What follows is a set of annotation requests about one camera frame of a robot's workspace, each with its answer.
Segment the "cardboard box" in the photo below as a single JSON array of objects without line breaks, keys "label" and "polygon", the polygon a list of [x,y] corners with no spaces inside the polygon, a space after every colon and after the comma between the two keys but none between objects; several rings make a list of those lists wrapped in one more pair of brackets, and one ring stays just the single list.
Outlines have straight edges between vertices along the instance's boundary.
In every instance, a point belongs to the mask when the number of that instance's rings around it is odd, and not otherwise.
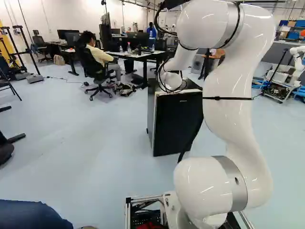
[{"label": "cardboard box", "polygon": [[288,27],[294,27],[295,26],[296,21],[289,21],[288,22]]}]

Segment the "white robot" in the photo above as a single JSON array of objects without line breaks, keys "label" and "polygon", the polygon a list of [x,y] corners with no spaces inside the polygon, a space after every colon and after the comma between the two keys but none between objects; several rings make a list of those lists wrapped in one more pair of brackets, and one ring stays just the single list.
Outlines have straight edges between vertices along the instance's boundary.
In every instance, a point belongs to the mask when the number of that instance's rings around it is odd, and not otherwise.
[{"label": "white robot", "polygon": [[293,47],[289,50],[290,54],[293,56],[295,61],[295,71],[292,74],[292,79],[290,82],[294,82],[299,79],[301,74],[305,70],[305,66],[302,64],[302,59],[299,52],[305,53],[305,46]]},{"label": "white robot", "polygon": [[[161,8],[174,7],[174,2],[188,1],[165,0]],[[203,85],[205,122],[226,142],[225,156],[181,161],[174,171],[175,192],[167,195],[169,202],[175,198],[177,202],[166,209],[170,228],[214,229],[224,223],[228,212],[266,203],[273,190],[253,134],[250,98],[253,73],[274,41],[275,24],[271,13],[257,6],[191,0],[176,31],[180,41],[176,54],[159,70],[160,81],[168,88],[181,85],[181,76],[170,71],[186,69],[198,48],[225,49],[224,62]]]}]

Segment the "jeans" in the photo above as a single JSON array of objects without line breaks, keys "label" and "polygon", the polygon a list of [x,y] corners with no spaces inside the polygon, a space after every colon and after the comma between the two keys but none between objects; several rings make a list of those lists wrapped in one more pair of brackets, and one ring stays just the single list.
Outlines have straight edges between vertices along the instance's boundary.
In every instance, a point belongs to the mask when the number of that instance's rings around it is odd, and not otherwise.
[{"label": "jeans", "polygon": [[115,70],[117,81],[121,81],[121,67],[117,63],[109,63],[108,70]]},{"label": "jeans", "polygon": [[51,207],[41,202],[0,199],[0,229],[73,229]]}]

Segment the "water bottle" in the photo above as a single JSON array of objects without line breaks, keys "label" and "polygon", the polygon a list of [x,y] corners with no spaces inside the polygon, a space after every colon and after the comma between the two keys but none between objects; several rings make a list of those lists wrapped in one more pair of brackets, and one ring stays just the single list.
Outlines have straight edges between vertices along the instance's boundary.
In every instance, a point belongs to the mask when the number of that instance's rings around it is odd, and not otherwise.
[{"label": "water bottle", "polygon": [[130,42],[128,42],[127,52],[128,52],[128,53],[132,53],[132,49],[131,49],[131,47],[130,47]]}]

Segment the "concrete floor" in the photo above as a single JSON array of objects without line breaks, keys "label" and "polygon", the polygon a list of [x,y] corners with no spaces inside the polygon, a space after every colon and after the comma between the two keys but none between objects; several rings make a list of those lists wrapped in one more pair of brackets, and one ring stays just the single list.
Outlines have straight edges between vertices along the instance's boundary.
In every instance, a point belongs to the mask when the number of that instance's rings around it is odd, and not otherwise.
[{"label": "concrete floor", "polygon": [[[142,74],[142,64],[135,67]],[[44,76],[92,82],[80,66],[80,76],[68,70],[69,65],[40,67]],[[196,80],[198,75],[189,72],[184,76]],[[13,85],[23,101],[9,90],[0,92],[1,106],[12,105],[0,114],[0,127],[7,137],[27,137],[14,144],[13,159],[0,168],[1,199],[42,201],[75,227],[121,229],[126,197],[173,190],[178,155],[152,157],[146,89],[129,98],[99,95],[90,102],[81,83],[46,79]],[[305,104],[295,100],[278,104],[259,96],[253,101],[254,132],[274,178],[271,200],[246,211],[257,229],[303,228],[304,113]],[[224,143],[203,125],[188,156],[224,152]]]}]

